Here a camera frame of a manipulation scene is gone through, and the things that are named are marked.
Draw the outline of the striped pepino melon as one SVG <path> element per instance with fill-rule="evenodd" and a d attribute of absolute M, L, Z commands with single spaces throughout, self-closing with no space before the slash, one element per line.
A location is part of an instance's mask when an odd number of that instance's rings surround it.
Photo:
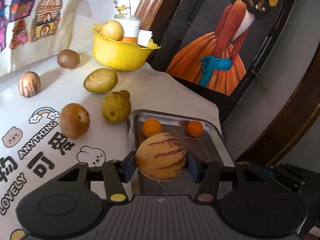
<path fill-rule="evenodd" d="M 141 143 L 135 162 L 144 176 L 156 181 L 171 181 L 185 171 L 187 155 L 176 136 L 163 132 Z"/>
<path fill-rule="evenodd" d="M 41 80 L 36 72 L 25 72 L 18 81 L 19 94 L 25 98 L 31 98 L 40 91 Z"/>

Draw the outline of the striped pepino melon front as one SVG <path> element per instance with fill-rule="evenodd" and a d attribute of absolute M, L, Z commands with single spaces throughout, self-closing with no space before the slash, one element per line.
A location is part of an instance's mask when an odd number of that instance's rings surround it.
<path fill-rule="evenodd" d="M 187 155 L 176 136 L 163 132 L 141 143 L 135 162 L 144 176 L 156 181 L 171 181 L 185 171 Z"/>

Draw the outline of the small orange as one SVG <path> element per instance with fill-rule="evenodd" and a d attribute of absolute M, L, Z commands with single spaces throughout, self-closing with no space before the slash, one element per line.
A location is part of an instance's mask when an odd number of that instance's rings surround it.
<path fill-rule="evenodd" d="M 162 132 L 162 124 L 156 119 L 147 119 L 142 124 L 142 132 L 146 137 L 151 137 Z"/>
<path fill-rule="evenodd" d="M 187 125 L 187 132 L 193 137 L 199 137 L 203 133 L 203 126 L 199 121 L 191 121 Z"/>

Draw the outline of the white jar with flowers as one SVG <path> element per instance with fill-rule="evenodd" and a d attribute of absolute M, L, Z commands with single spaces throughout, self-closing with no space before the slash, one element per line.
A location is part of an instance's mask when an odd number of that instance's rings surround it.
<path fill-rule="evenodd" d="M 116 10 L 113 20 L 119 22 L 124 29 L 122 41 L 137 44 L 141 19 L 132 13 L 131 0 L 127 1 L 127 5 L 120 4 L 117 0 L 113 1 Z"/>

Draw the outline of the metal baking tray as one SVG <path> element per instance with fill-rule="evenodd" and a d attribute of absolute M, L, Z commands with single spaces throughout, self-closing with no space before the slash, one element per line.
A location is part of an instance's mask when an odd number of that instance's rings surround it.
<path fill-rule="evenodd" d="M 210 122 L 198 119 L 203 132 L 191 136 L 187 125 L 194 119 L 188 116 L 146 109 L 133 111 L 128 119 L 129 150 L 138 151 L 135 158 L 140 167 L 132 181 L 133 194 L 194 196 L 199 187 L 187 168 L 187 153 L 199 161 L 217 161 L 221 166 L 233 167 L 219 130 Z"/>

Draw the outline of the houses drawing paper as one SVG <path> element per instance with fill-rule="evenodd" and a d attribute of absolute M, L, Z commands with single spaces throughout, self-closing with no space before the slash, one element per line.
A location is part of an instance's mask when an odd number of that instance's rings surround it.
<path fill-rule="evenodd" d="M 66 49 L 81 0 L 1 0 L 1 75 Z"/>

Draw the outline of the striped pepino melon back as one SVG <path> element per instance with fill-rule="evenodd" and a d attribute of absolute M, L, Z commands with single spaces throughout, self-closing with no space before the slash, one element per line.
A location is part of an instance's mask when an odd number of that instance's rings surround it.
<path fill-rule="evenodd" d="M 18 81 L 19 94 L 25 98 L 31 98 L 40 91 L 41 80 L 36 72 L 25 72 Z"/>

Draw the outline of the green pear front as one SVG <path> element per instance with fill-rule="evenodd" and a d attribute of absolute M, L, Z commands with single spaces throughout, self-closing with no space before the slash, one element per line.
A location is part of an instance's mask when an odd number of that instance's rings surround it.
<path fill-rule="evenodd" d="M 129 92 L 122 90 L 108 93 L 101 103 L 101 111 L 109 124 L 117 124 L 127 119 L 131 113 Z"/>

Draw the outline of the green pear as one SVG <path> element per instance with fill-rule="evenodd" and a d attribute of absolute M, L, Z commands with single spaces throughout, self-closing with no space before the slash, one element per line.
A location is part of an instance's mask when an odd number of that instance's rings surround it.
<path fill-rule="evenodd" d="M 131 113 L 129 92 L 122 90 L 108 93 L 101 103 L 101 111 L 109 124 L 117 124 L 127 119 Z"/>
<path fill-rule="evenodd" d="M 99 68 L 91 72 L 84 80 L 84 88 L 91 93 L 105 94 L 110 92 L 118 83 L 114 70 Z"/>

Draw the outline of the green pear back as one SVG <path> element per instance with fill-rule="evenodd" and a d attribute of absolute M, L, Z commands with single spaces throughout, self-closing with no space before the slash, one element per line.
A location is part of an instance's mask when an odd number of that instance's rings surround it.
<path fill-rule="evenodd" d="M 91 72 L 84 80 L 84 88 L 91 93 L 105 94 L 110 92 L 118 83 L 114 70 L 99 68 Z"/>

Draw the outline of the yellow apple in bowl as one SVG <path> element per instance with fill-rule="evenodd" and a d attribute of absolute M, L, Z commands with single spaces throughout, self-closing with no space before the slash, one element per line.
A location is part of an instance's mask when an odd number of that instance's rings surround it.
<path fill-rule="evenodd" d="M 124 29 L 118 21 L 109 20 L 101 26 L 99 34 L 102 37 L 107 37 L 116 41 L 121 41 L 124 37 Z"/>

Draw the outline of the brown kiwi fruit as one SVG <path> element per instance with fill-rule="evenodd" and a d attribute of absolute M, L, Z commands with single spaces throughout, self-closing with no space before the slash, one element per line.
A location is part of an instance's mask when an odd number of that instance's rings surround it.
<path fill-rule="evenodd" d="M 76 51 L 64 49 L 57 55 L 57 63 L 62 68 L 74 69 L 80 64 L 80 55 Z"/>

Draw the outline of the yellow plastic bowl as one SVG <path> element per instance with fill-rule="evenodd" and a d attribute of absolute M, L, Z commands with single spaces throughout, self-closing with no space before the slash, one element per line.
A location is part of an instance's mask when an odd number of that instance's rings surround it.
<path fill-rule="evenodd" d="M 102 37 L 96 30 L 93 31 L 92 54 L 102 65 L 122 71 L 134 71 L 141 68 L 149 55 L 161 49 L 151 39 L 147 47 L 125 41 L 115 41 Z"/>

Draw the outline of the brown wooden door frame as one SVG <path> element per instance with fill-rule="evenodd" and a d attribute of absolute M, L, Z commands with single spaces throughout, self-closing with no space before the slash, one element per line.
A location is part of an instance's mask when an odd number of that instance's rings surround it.
<path fill-rule="evenodd" d="M 144 30 L 161 33 L 181 0 L 141 0 L 135 15 L 140 17 Z"/>

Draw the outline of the white printed table mat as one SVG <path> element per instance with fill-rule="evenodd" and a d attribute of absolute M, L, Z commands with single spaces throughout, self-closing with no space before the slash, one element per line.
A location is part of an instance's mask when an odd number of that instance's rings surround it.
<path fill-rule="evenodd" d="M 22 234 L 15 209 L 27 193 L 78 162 L 127 155 L 127 122 L 108 123 L 104 94 L 83 85 L 100 68 L 91 54 L 75 69 L 51 57 L 1 77 L 1 239 Z"/>

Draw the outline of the brownish round pear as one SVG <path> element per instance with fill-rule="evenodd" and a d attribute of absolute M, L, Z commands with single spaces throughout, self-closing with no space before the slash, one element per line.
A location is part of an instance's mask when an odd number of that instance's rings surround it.
<path fill-rule="evenodd" d="M 60 112 L 61 131 L 70 139 L 84 136 L 89 130 L 90 122 L 88 111 L 78 103 L 69 103 Z"/>

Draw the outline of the girl in orange dress painting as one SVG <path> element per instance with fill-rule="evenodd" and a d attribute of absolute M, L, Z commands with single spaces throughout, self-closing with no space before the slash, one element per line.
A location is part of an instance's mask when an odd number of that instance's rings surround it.
<path fill-rule="evenodd" d="M 231 95 L 246 74 L 239 51 L 254 20 L 264 19 L 279 0 L 231 0 L 213 32 L 182 48 L 167 73 Z"/>

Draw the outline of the white folded paper in bowl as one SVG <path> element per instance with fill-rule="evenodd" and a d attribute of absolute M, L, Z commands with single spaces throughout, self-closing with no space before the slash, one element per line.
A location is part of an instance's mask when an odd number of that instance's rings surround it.
<path fill-rule="evenodd" d="M 149 30 L 139 30 L 137 44 L 139 46 L 148 47 L 150 40 L 152 39 L 153 33 Z"/>

